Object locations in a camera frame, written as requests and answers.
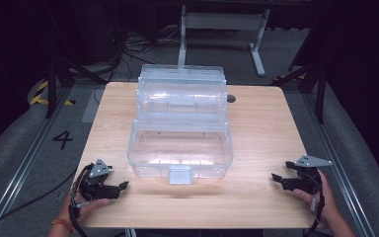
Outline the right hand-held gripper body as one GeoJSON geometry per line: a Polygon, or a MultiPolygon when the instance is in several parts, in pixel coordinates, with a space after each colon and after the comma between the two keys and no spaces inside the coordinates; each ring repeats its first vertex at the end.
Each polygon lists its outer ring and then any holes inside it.
{"type": "Polygon", "coordinates": [[[297,172],[296,182],[286,185],[295,186],[296,189],[312,195],[318,192],[322,185],[318,168],[332,166],[333,162],[311,155],[303,155],[295,162],[286,161],[285,165],[287,168],[297,172]]]}

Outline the metal floor rail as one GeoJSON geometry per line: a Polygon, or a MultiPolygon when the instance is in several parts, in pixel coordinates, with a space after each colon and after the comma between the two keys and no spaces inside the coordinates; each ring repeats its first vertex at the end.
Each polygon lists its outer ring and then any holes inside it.
{"type": "Polygon", "coordinates": [[[339,154],[336,151],[325,126],[320,123],[315,113],[315,105],[313,103],[312,97],[309,94],[302,94],[301,98],[307,108],[308,114],[312,117],[312,121],[315,127],[317,127],[319,136],[323,141],[326,152],[329,155],[330,160],[333,162],[332,172],[335,176],[335,179],[337,180],[337,183],[340,187],[340,192],[353,218],[355,226],[357,227],[359,235],[361,237],[375,237],[373,228],[362,208],[356,191],[352,186],[343,165],[341,164],[339,154]]]}
{"type": "Polygon", "coordinates": [[[32,105],[0,137],[0,237],[46,237],[78,166],[86,100],[63,89],[50,118],[32,105]]]}

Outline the black metal stand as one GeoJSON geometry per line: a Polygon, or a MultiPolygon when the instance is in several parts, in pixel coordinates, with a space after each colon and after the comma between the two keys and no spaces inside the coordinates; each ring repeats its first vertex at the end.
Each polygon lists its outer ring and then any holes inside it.
{"type": "Polygon", "coordinates": [[[71,69],[76,70],[86,78],[91,79],[100,85],[106,85],[107,81],[97,74],[89,71],[82,65],[75,63],[64,57],[53,57],[47,63],[47,91],[48,91],[48,106],[46,118],[49,119],[57,108],[56,96],[56,81],[59,81],[63,87],[71,87],[74,84],[71,69]]]}
{"type": "Polygon", "coordinates": [[[323,123],[323,107],[327,74],[322,64],[310,64],[303,66],[285,76],[277,76],[273,79],[272,85],[280,87],[290,81],[300,78],[301,76],[303,76],[303,79],[298,86],[300,93],[309,94],[314,87],[317,87],[315,113],[318,121],[323,123]]]}

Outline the person's right hand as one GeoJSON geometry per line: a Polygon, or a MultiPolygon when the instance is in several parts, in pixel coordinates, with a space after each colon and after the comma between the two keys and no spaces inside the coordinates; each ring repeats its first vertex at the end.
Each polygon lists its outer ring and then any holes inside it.
{"type": "MultiPolygon", "coordinates": [[[[322,194],[323,194],[323,197],[325,198],[325,205],[322,209],[321,219],[324,220],[325,222],[329,222],[329,220],[332,217],[339,214],[339,211],[338,211],[338,208],[336,206],[335,198],[334,198],[333,192],[330,188],[330,185],[327,181],[326,176],[324,175],[324,173],[321,170],[319,170],[319,174],[320,174],[321,180],[322,180],[322,194]]],[[[293,193],[298,198],[302,199],[303,201],[305,201],[308,204],[312,203],[312,199],[314,199],[316,202],[320,202],[320,196],[319,195],[316,195],[314,197],[313,195],[310,195],[310,194],[308,194],[302,190],[299,190],[299,189],[295,189],[293,191],[293,193]]]]}

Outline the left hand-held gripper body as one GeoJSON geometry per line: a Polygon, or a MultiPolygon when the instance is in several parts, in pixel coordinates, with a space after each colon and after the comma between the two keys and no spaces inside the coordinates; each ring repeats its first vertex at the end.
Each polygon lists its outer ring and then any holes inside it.
{"type": "Polygon", "coordinates": [[[102,159],[91,163],[85,168],[85,175],[80,181],[80,194],[85,200],[98,198],[112,198],[112,191],[104,184],[112,166],[108,166],[102,159]]]}

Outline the yellow black floor tape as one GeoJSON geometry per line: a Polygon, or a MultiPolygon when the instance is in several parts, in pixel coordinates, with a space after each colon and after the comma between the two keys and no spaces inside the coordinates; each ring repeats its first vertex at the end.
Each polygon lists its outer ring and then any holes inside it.
{"type": "Polygon", "coordinates": [[[47,88],[48,81],[43,80],[40,85],[38,86],[36,93],[34,94],[33,98],[30,101],[30,104],[41,104],[41,105],[47,105],[48,104],[48,99],[43,99],[41,97],[42,93],[44,90],[47,88]]]}

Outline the clear plastic storage box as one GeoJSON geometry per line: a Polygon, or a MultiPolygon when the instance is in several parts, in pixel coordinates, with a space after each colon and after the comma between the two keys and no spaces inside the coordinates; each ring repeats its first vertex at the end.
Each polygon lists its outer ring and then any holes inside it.
{"type": "Polygon", "coordinates": [[[224,177],[234,161],[227,105],[219,66],[143,65],[126,155],[135,175],[173,185],[224,177]]]}

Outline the white metal desk frame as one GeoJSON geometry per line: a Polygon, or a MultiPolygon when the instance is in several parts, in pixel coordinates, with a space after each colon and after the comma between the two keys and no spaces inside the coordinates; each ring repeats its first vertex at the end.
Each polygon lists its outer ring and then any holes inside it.
{"type": "Polygon", "coordinates": [[[265,33],[270,9],[260,14],[227,14],[227,13],[197,13],[189,12],[184,5],[181,11],[180,34],[181,42],[178,64],[185,65],[187,57],[187,29],[196,30],[231,30],[256,31],[257,38],[249,44],[249,51],[254,61],[257,74],[265,76],[265,68],[259,53],[259,48],[265,33]]]}

